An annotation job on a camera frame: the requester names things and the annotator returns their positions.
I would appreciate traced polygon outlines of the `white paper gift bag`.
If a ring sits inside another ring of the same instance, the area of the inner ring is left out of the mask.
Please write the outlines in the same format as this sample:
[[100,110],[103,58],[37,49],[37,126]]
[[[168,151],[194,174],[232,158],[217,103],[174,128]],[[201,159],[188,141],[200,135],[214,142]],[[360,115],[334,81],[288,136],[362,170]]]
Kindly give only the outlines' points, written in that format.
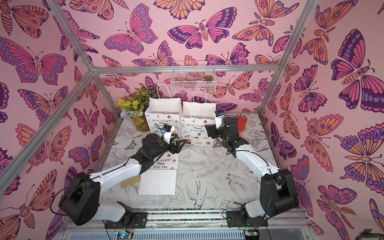
[[141,174],[138,195],[174,195],[179,154],[165,153],[152,167]]

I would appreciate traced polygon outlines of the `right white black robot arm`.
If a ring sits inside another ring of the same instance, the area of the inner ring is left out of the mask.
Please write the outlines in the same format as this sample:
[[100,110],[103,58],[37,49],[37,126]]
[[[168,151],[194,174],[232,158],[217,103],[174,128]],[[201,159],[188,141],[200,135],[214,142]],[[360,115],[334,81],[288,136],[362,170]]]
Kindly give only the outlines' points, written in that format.
[[209,137],[220,138],[227,153],[243,162],[260,180],[259,199],[241,206],[244,219],[274,217],[299,206],[293,174],[269,163],[240,137],[236,118],[216,118],[216,123],[206,125],[206,130]]

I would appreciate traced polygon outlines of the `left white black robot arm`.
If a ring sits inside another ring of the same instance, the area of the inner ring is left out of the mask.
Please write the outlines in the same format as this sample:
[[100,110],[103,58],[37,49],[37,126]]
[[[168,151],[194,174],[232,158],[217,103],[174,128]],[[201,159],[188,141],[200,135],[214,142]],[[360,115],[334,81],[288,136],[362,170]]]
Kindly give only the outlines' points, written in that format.
[[146,172],[166,153],[180,153],[187,142],[178,140],[176,134],[172,134],[169,141],[157,134],[146,135],[142,139],[142,147],[123,163],[91,175],[84,172],[75,175],[69,186],[62,189],[59,209],[77,226],[90,221],[130,226],[133,222],[132,209],[122,202],[100,203],[100,195]]

